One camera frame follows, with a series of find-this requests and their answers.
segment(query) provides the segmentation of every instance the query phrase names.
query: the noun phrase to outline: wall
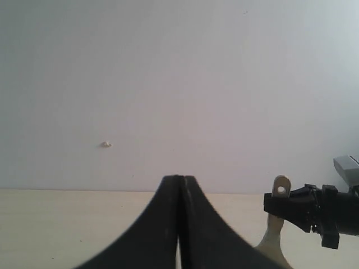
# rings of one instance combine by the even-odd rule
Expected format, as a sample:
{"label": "wall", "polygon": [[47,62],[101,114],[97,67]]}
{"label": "wall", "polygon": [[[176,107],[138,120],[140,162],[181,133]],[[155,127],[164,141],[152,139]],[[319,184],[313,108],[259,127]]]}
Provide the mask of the wall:
{"label": "wall", "polygon": [[3,0],[0,187],[344,189],[358,18],[356,0]]}

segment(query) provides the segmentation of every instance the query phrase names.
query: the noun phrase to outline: gray metal part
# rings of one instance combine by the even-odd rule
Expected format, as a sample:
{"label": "gray metal part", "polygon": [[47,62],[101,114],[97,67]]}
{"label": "gray metal part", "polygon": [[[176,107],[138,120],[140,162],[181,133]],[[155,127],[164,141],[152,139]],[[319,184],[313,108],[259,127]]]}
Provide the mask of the gray metal part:
{"label": "gray metal part", "polygon": [[359,162],[353,156],[340,156],[334,158],[334,167],[349,187],[359,185]]}

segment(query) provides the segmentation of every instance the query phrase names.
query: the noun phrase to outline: table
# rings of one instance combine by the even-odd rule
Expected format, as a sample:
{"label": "table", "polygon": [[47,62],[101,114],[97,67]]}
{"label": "table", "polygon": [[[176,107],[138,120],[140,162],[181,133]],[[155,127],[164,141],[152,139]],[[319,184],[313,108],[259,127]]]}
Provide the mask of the table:
{"label": "table", "polygon": [[[0,190],[0,268],[71,269],[124,232],[150,192]],[[207,194],[223,219],[257,245],[266,229],[263,195]],[[340,236],[339,249],[286,222],[282,250],[294,268],[356,268],[359,238]]]}

